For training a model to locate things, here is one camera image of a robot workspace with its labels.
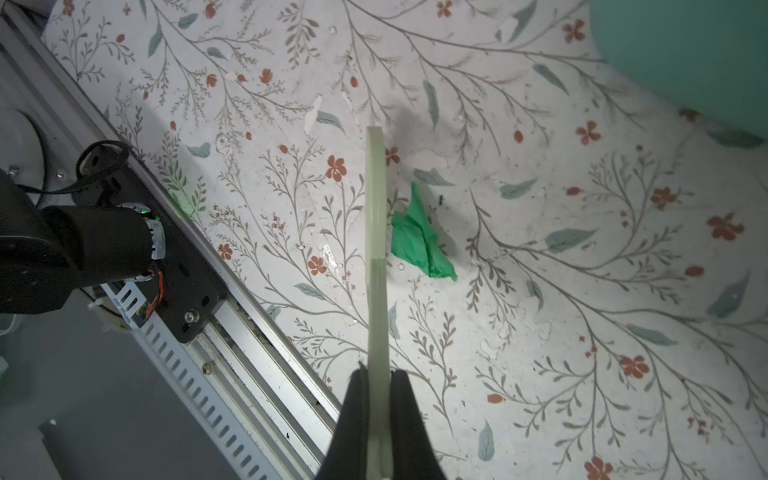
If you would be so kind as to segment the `green bin with bag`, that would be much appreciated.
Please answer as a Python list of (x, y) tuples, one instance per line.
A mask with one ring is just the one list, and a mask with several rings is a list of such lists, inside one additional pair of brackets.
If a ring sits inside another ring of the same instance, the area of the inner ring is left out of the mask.
[(766, 2), (592, 1), (589, 9), (609, 64), (733, 135), (766, 140)]

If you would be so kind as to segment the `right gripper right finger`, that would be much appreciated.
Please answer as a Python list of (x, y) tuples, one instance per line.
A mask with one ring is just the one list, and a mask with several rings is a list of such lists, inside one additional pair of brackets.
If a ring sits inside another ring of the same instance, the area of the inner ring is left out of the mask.
[(445, 480), (421, 417), (408, 374), (392, 372), (390, 426), (394, 480)]

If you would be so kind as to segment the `light green hand brush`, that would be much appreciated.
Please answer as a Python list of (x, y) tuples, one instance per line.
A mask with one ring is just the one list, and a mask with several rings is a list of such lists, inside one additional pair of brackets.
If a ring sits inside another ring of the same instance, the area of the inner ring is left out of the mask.
[(387, 173), (383, 130), (366, 130), (365, 267), (368, 304), (368, 479), (392, 479), (389, 321), (387, 302)]

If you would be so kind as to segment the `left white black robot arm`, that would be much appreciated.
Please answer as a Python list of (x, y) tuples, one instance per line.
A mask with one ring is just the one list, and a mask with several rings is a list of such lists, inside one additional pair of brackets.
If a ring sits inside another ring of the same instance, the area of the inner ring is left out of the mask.
[(115, 299), (139, 324), (159, 315), (181, 343), (193, 340), (226, 297), (220, 276), (130, 168), (132, 147), (91, 144), (76, 180), (58, 190), (70, 205), (37, 207), (46, 191), (1, 175), (1, 310), (41, 314), (86, 287), (135, 285)]

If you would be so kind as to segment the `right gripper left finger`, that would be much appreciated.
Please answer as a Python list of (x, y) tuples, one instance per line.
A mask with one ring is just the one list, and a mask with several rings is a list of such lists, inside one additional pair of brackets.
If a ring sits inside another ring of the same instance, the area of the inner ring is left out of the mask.
[(360, 365), (350, 377), (331, 443), (315, 479), (364, 480), (368, 430), (368, 371)]

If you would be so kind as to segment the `green paper scrap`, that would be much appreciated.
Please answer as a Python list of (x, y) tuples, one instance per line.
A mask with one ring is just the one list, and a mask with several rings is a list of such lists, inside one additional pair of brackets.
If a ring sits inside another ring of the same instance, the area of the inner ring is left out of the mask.
[(430, 278), (458, 279), (456, 270), (439, 246), (439, 236), (432, 227), (421, 189), (411, 183), (411, 199), (405, 212), (394, 212), (391, 218), (391, 253), (417, 267)]

